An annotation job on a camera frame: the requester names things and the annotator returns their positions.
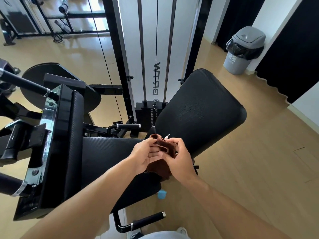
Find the person's left hand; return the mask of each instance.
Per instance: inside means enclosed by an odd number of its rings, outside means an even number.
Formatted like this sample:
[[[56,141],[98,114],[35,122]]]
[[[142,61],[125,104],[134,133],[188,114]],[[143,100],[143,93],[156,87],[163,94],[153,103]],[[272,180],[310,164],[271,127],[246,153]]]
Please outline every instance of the person's left hand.
[[[144,172],[150,163],[162,159],[158,156],[160,149],[155,142],[156,139],[148,138],[134,146],[129,158],[136,165],[136,174]]]

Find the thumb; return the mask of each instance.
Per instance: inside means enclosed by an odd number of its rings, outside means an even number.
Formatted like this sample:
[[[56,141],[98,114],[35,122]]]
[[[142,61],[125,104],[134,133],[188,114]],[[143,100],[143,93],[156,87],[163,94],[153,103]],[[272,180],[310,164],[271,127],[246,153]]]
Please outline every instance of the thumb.
[[[168,155],[162,151],[159,151],[159,156],[162,157],[162,159],[164,159],[167,164],[169,164],[171,162],[171,160],[173,159],[170,155]]]

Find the folded cloth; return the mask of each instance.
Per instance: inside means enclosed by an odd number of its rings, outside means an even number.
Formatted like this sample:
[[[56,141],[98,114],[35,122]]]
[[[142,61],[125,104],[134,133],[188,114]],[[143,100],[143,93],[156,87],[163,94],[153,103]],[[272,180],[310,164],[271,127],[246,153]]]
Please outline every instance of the folded cloth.
[[[150,138],[155,138],[157,140],[155,142],[155,144],[158,145],[158,147],[161,151],[167,153],[172,158],[176,157],[177,153],[176,153],[176,149],[175,149],[175,146],[176,146],[175,143],[166,141],[165,139],[162,138],[161,135],[158,135],[158,134],[152,134],[152,135],[150,135]],[[171,170],[169,169],[169,166],[167,165],[167,163],[163,159],[160,159],[160,160],[157,160],[153,163],[150,163],[147,166],[146,171],[157,173],[159,176],[162,177],[162,181],[167,180],[167,179],[169,179],[169,177],[172,176],[172,173],[171,173]]]

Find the black trash bag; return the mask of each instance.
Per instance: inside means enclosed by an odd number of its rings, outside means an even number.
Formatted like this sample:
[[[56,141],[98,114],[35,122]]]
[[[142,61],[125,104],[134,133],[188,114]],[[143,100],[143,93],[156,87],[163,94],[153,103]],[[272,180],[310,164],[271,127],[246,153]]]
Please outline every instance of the black trash bag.
[[[264,47],[256,48],[256,49],[249,49],[241,46],[234,42],[233,39],[230,39],[226,44],[226,49],[232,55],[242,58],[245,60],[253,60],[260,56],[261,52],[263,51]]]

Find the gray trash can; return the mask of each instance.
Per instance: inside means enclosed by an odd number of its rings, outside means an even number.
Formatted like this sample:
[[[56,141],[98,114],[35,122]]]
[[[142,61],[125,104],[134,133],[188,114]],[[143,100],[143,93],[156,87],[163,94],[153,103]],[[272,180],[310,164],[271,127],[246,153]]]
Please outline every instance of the gray trash can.
[[[228,41],[224,67],[233,75],[241,75],[264,49],[266,35],[257,28],[244,27]]]

